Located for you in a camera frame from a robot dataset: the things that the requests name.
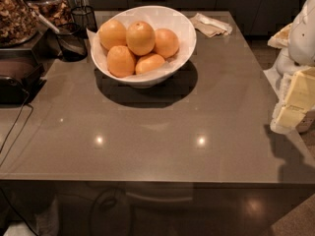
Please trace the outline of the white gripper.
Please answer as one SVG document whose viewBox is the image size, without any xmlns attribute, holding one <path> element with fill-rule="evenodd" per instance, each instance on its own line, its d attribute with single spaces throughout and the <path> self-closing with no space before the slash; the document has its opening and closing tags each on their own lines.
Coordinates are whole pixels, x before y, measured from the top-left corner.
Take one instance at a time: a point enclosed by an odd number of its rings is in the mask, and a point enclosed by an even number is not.
<svg viewBox="0 0 315 236">
<path fill-rule="evenodd" d="M 287 134 L 293 129 L 298 133 L 307 132 L 315 119 L 312 109 L 315 106 L 315 68 L 299 70 L 300 66 L 290 59 L 287 50 L 290 28 L 291 24 L 286 25 L 268 40 L 268 45 L 280 53 L 274 65 L 264 71 L 279 99 L 270 124 L 271 130 L 278 134 Z"/>
</svg>

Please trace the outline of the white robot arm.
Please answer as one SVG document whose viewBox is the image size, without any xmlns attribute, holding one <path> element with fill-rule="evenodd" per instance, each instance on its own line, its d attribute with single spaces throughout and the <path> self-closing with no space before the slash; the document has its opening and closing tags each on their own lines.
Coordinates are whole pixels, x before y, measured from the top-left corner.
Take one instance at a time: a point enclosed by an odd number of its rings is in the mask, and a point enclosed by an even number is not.
<svg viewBox="0 0 315 236">
<path fill-rule="evenodd" d="M 279 99 L 270 128 L 288 134 L 315 106 L 315 0 L 306 0 L 268 45 L 280 50 L 273 67 L 264 71 Z"/>
</svg>

